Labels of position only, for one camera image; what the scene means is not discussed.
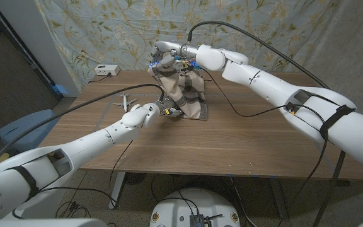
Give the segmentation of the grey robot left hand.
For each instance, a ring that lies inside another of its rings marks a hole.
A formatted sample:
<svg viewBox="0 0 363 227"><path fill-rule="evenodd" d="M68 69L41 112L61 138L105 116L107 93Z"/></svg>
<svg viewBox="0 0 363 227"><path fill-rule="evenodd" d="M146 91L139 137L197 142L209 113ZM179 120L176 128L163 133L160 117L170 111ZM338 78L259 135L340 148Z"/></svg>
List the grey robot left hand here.
<svg viewBox="0 0 363 227"><path fill-rule="evenodd" d="M165 95L162 98L158 98L156 105L159 107L160 115L168 117L181 117L183 112L175 101L169 96Z"/></svg>

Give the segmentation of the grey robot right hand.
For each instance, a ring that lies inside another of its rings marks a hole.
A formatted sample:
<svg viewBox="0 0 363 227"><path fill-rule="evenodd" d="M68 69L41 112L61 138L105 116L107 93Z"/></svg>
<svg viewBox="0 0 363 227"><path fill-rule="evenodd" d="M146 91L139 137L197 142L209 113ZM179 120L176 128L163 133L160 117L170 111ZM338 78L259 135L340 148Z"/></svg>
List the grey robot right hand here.
<svg viewBox="0 0 363 227"><path fill-rule="evenodd" d="M175 56L180 54L182 43L157 41L150 53L149 68L162 72L175 70Z"/></svg>

